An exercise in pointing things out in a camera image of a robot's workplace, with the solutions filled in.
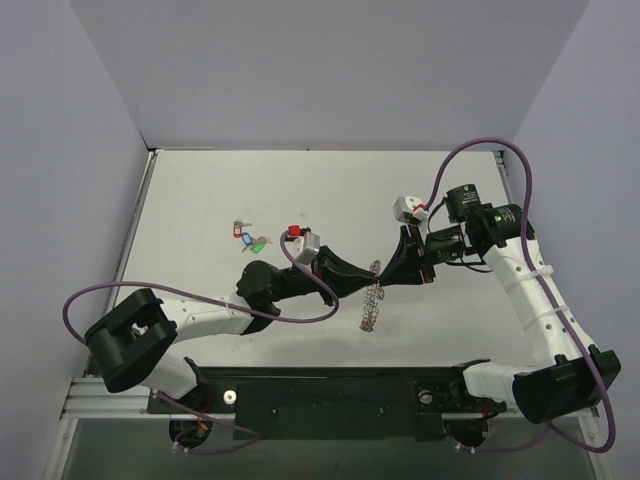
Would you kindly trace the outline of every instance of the metal frame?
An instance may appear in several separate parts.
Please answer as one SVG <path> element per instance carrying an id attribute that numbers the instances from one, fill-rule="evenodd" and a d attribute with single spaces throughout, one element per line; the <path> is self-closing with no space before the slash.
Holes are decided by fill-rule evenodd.
<path id="1" fill-rule="evenodd" d="M 508 173 L 504 162 L 504 151 L 494 151 L 496 167 L 509 202 L 513 202 L 513 193 L 508 181 Z M 127 266 L 133 241 L 146 195 L 151 183 L 153 170 L 156 164 L 158 152 L 149 152 L 149 158 L 143 173 L 138 195 L 136 198 L 133 217 L 127 236 L 121 251 L 118 266 L 114 275 L 116 281 L 122 280 Z M 111 310 L 116 303 L 118 289 L 112 289 L 106 305 L 105 313 Z M 42 480 L 60 480 L 64 473 L 71 444 L 76 431 L 77 422 L 80 419 L 190 419 L 191 415 L 185 414 L 149 414 L 147 404 L 149 391 L 145 387 L 135 387 L 120 394 L 112 394 L 106 390 L 104 383 L 99 378 L 81 377 L 74 378 L 69 387 L 69 393 L 65 401 L 53 444 L 45 464 Z M 210 414 L 216 418 L 233 420 L 234 414 Z M 443 414 L 444 419 L 476 418 L 476 414 Z M 578 418 L 585 442 L 590 445 L 600 445 L 604 442 L 602 429 L 598 422 L 597 409 L 582 410 L 567 417 Z M 515 408 L 510 408 L 502 413 L 500 418 L 522 419 L 522 414 Z M 612 477 L 608 458 L 602 454 L 589 454 L 591 465 L 596 479 L 603 480 Z"/>
<path id="2" fill-rule="evenodd" d="M 136 202 L 133 209 L 131 223 L 129 224 L 127 236 L 125 237 L 125 241 L 120 252 L 118 266 L 116 267 L 116 271 L 114 273 L 114 281 L 120 281 L 124 276 L 127 261 L 129 260 L 129 254 L 131 253 L 131 246 L 133 245 L 133 240 L 136 236 L 136 230 L 138 229 L 138 223 L 140 222 L 140 216 L 142 215 L 142 208 L 144 207 L 144 202 L 147 198 L 149 185 L 151 184 L 151 177 L 153 175 L 157 157 L 158 153 L 156 150 L 149 151 L 147 164 L 145 166 L 144 173 L 142 174 L 142 178 L 140 179 L 140 186 L 138 187 L 138 193 L 136 195 Z M 104 314 L 109 312 L 114 307 L 117 296 L 118 289 L 112 289 L 109 293 L 109 296 L 107 297 Z M 71 382 L 71 386 L 69 387 L 70 392 L 73 388 L 74 381 Z M 80 417 L 65 418 L 64 415 L 60 417 L 58 428 L 56 429 L 56 433 L 53 437 L 53 444 L 51 445 L 51 450 L 49 451 L 49 456 L 42 472 L 42 480 L 60 480 L 62 478 L 62 474 L 64 473 L 67 459 L 69 457 L 71 443 L 76 432 L 78 418 Z"/>

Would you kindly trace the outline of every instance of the screw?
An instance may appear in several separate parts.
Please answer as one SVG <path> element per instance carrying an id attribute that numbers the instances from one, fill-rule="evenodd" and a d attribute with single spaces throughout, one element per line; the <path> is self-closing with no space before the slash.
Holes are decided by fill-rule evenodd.
<path id="1" fill-rule="evenodd" d="M 234 403 L 236 403 L 236 398 L 238 398 L 238 396 L 233 390 L 227 390 L 222 396 L 224 403 L 227 405 L 233 405 Z"/>
<path id="2" fill-rule="evenodd" d="M 420 400 L 420 403 L 427 405 L 433 401 L 433 397 L 429 390 L 420 390 L 420 393 L 418 393 L 418 400 Z"/>

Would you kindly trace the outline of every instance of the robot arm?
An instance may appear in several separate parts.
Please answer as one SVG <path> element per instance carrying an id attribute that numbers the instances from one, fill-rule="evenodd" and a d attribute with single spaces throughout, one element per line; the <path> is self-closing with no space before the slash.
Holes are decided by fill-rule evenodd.
<path id="1" fill-rule="evenodd" d="M 376 277 L 336 256 L 319 239 L 306 232 L 296 240 L 297 258 L 310 265 L 343 298 L 368 285 L 422 285 L 435 279 L 435 266 L 478 254 L 496 274 L 511 300 L 534 351 L 535 365 L 505 366 L 476 360 L 456 367 L 462 370 L 463 396 L 516 404 L 533 423 L 541 423 L 600 400 L 598 388 L 584 358 L 562 324 L 536 276 L 545 277 L 571 319 L 583 344 L 590 350 L 607 386 L 620 371 L 613 351 L 600 352 L 575 322 L 551 279 L 553 269 L 540 256 L 538 242 L 529 225 L 527 241 L 539 266 L 531 271 L 520 246 L 522 211 L 517 205 L 494 208 L 482 204 L 475 186 L 464 185 L 447 192 L 449 219 L 455 225 L 424 237 L 426 212 L 415 197 L 398 199 L 396 218 L 403 222 L 400 242 L 385 270 Z M 249 313 L 279 315 L 275 302 L 318 292 L 328 305 L 332 299 L 297 268 L 277 269 L 265 262 L 247 265 L 235 294 L 221 298 L 223 304 L 247 311 L 215 307 L 199 302 L 160 300 L 151 290 L 138 290 L 91 327 L 85 339 L 109 391 L 134 385 L 161 390 L 182 399 L 203 385 L 197 366 L 188 358 L 167 353 L 172 342 L 220 333 L 246 335 L 266 328 L 271 320 Z"/>
<path id="2" fill-rule="evenodd" d="M 378 281 L 372 272 L 345 262 L 326 246 L 320 247 L 319 238 L 311 232 L 301 232 L 292 240 L 296 260 L 310 264 L 311 272 L 338 298 Z M 110 392 L 143 385 L 182 399 L 204 382 L 193 361 L 167 352 L 172 343 L 260 332 L 272 320 L 250 312 L 279 316 L 275 302 L 315 292 L 327 305 L 333 304 L 333 299 L 297 268 L 280 270 L 254 261 L 242 272 L 236 293 L 215 299 L 223 306 L 160 299 L 150 289 L 137 290 L 93 325 L 85 341 Z"/>
<path id="3" fill-rule="evenodd" d="M 491 268 L 511 301 L 534 354 L 534 366 L 476 362 L 465 368 L 467 392 L 479 398 L 517 405 L 533 423 L 595 406 L 600 400 L 597 385 L 576 344 L 560 322 L 562 310 L 600 371 L 608 388 L 620 372 L 613 351 L 600 352 L 575 320 L 551 274 L 553 268 L 540 255 L 531 225 L 527 245 L 534 264 L 531 270 L 520 241 L 522 210 L 517 205 L 494 208 L 483 205 L 474 185 L 447 192 L 445 204 L 454 227 L 430 233 L 422 242 L 419 227 L 425 214 L 421 200 L 401 197 L 394 206 L 396 219 L 407 222 L 394 257 L 380 276 L 381 285 L 430 283 L 434 266 L 478 254 Z M 537 276 L 544 277 L 559 306 L 554 308 Z"/>

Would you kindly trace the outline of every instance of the gray wall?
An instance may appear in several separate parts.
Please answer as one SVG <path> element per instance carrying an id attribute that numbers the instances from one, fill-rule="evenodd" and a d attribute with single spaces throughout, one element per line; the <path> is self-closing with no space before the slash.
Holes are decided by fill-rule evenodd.
<path id="1" fill-rule="evenodd" d="M 513 137 L 588 0 L 71 0 L 153 147 Z"/>
<path id="2" fill-rule="evenodd" d="M 66 1 L 4 2 L 0 65 L 0 478 L 32 479 L 87 356 L 62 303 L 113 276 L 146 149 Z"/>
<path id="3" fill-rule="evenodd" d="M 557 282 L 601 348 L 621 478 L 640 476 L 640 3 L 592 0 L 516 136 L 531 157 L 532 219 Z M 508 165 L 522 198 L 521 168 Z"/>

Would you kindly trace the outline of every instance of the key tag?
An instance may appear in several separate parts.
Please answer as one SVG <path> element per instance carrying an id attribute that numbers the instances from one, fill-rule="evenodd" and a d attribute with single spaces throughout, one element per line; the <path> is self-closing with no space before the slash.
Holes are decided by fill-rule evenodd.
<path id="1" fill-rule="evenodd" d="M 253 238 L 251 238 L 251 235 L 249 235 L 249 232 L 244 232 L 240 236 L 242 237 L 242 241 L 247 247 L 250 245 L 253 245 Z"/>

